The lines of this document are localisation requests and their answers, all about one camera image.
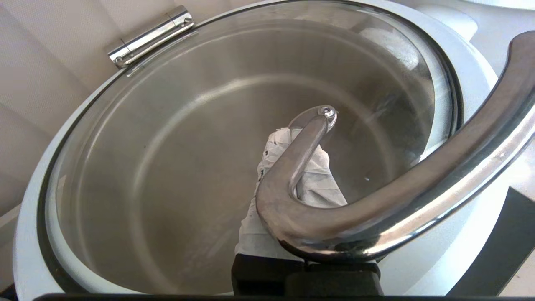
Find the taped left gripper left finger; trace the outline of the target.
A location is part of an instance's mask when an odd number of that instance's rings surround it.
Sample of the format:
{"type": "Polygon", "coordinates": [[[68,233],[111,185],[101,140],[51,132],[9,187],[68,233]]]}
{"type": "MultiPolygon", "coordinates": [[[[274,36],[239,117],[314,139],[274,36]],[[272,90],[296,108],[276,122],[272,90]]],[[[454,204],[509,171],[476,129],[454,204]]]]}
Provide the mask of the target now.
{"type": "Polygon", "coordinates": [[[287,278],[303,271],[304,261],[287,252],[262,224],[254,192],[239,227],[232,265],[235,295],[286,295],[287,278]]]}

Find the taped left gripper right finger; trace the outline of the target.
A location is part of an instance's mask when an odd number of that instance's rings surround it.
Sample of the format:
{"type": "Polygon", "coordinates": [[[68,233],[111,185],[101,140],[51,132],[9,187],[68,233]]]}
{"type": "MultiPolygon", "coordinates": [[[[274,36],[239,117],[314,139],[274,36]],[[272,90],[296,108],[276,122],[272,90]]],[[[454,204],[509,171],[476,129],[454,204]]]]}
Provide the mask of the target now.
{"type": "Polygon", "coordinates": [[[319,145],[306,164],[296,185],[302,204],[315,208],[338,208],[348,205],[329,169],[329,155],[319,145]]]}

